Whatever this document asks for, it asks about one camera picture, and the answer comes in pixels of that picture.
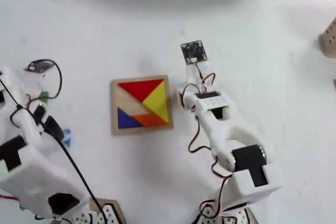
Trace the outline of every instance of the white table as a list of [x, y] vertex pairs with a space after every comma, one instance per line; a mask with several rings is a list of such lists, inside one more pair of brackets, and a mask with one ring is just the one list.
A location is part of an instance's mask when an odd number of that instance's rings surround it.
[[[335, 14], [328, 0], [0, 0], [1, 66], [59, 63], [64, 87], [50, 109], [74, 131], [71, 154], [95, 195], [118, 200], [128, 223], [191, 223], [221, 183], [208, 152], [187, 151], [195, 120], [175, 100], [173, 130], [113, 136], [109, 83], [168, 74], [173, 92], [185, 78], [180, 44], [201, 39], [218, 81], [279, 157], [286, 187], [253, 207], [259, 222], [327, 223], [336, 60], [317, 38]], [[76, 177], [63, 153], [52, 159]], [[0, 222], [32, 217], [0, 201]]]

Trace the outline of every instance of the green object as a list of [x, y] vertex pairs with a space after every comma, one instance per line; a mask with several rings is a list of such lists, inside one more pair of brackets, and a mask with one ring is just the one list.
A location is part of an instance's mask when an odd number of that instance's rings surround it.
[[[48, 96], [49, 96], [48, 91], [42, 91], [41, 94], [39, 95], [39, 97], [48, 97]], [[48, 103], [48, 98], [41, 98], [40, 101], [44, 103]]]

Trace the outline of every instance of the blue object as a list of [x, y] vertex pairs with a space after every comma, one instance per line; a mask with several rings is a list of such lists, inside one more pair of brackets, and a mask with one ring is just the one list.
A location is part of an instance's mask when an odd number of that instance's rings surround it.
[[71, 134], [71, 129], [64, 129], [63, 130], [64, 132], [64, 138], [65, 140], [62, 141], [63, 145], [66, 145], [67, 147], [70, 147], [71, 145], [71, 137], [70, 137], [70, 134]]
[[118, 107], [118, 128], [119, 129], [128, 129], [143, 127], [136, 119], [127, 115], [121, 108]]
[[70, 144], [71, 144], [71, 138], [68, 138], [65, 141], [63, 141], [63, 145], [70, 147]]

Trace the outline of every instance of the red wire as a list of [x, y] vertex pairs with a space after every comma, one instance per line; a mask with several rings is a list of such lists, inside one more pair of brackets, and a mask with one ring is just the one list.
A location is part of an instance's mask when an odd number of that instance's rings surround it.
[[199, 94], [201, 93], [200, 89], [199, 89], [198, 86], [196, 86], [195, 84], [193, 84], [193, 83], [189, 83], [189, 84], [187, 84], [187, 86], [184, 87], [184, 89], [183, 89], [183, 91], [182, 91], [182, 94], [181, 94], [181, 96], [182, 96], [182, 97], [181, 97], [182, 107], [184, 107], [184, 94], [185, 94], [185, 91], [187, 90], [187, 88], [188, 88], [189, 86], [194, 86], [194, 87], [198, 90], [198, 93], [199, 93]]
[[225, 218], [225, 219], [234, 219], [234, 220], [235, 220], [235, 223], [234, 223], [234, 224], [237, 224], [237, 222], [238, 222], [238, 219], [237, 219], [237, 217], [235, 217], [235, 216], [225, 216], [224, 218]]
[[12, 196], [0, 195], [0, 198], [1, 198], [1, 199], [9, 199], [9, 200], [20, 201], [18, 198], [16, 198], [16, 197], [12, 197]]
[[205, 206], [203, 209], [201, 209], [201, 206], [202, 206], [203, 204], [205, 204], [205, 203], [214, 203], [214, 202], [215, 202], [214, 199], [203, 200], [203, 201], [201, 202], [201, 204], [200, 204], [200, 212], [203, 212], [203, 211], [204, 211], [204, 208], [206, 208], [206, 206]]
[[209, 151], [211, 151], [211, 148], [210, 147], [208, 147], [208, 146], [205, 146], [205, 145], [202, 145], [202, 146], [200, 146], [200, 147], [197, 147], [196, 149], [191, 149], [191, 146], [192, 146], [192, 144], [194, 143], [194, 141], [196, 140], [196, 138], [198, 137], [198, 135], [200, 134], [200, 121], [199, 121], [199, 119], [198, 119], [198, 117], [196, 117], [196, 119], [197, 119], [197, 123], [198, 123], [198, 128], [197, 128], [197, 132], [196, 132], [196, 134], [195, 134], [195, 136], [193, 137], [193, 139], [190, 141], [190, 143], [189, 143], [189, 146], [188, 146], [188, 151], [190, 152], [190, 153], [195, 153], [195, 152], [198, 152], [199, 150], [201, 150], [201, 149], [208, 149]]
[[218, 172], [216, 172], [215, 170], [214, 170], [214, 167], [215, 167], [215, 165], [217, 164], [217, 162], [218, 162], [218, 157], [216, 156], [216, 161], [212, 164], [212, 166], [211, 166], [211, 170], [212, 170], [212, 172], [217, 176], [217, 177], [219, 177], [219, 178], [226, 178], [226, 176], [224, 176], [224, 175], [222, 175], [222, 174], [220, 174], [220, 173], [218, 173]]
[[208, 74], [205, 78], [203, 78], [201, 83], [204, 83], [206, 79], [208, 79], [210, 76], [213, 76], [212, 81], [211, 81], [211, 85], [214, 84], [215, 78], [216, 78], [216, 74], [215, 73], [210, 73]]
[[220, 210], [222, 208], [222, 191], [223, 191], [223, 187], [224, 187], [224, 184], [225, 184], [225, 181], [227, 181], [229, 178], [231, 178], [232, 175], [229, 175], [227, 177], [225, 177], [223, 179], [223, 182], [222, 182], [222, 185], [221, 185], [221, 189], [219, 190], [219, 197], [218, 197], [218, 205], [217, 205], [217, 210], [216, 210], [216, 213], [215, 215], [209, 217], [207, 215], [204, 215], [202, 212], [201, 212], [201, 215], [204, 216], [205, 218], [207, 219], [215, 219], [216, 217], [218, 217], [218, 215], [220, 214]]

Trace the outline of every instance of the yellow triangle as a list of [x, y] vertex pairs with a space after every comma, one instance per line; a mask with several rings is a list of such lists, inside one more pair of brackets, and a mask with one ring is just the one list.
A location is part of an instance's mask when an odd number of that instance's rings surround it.
[[164, 81], [161, 82], [142, 103], [162, 120], [169, 123]]

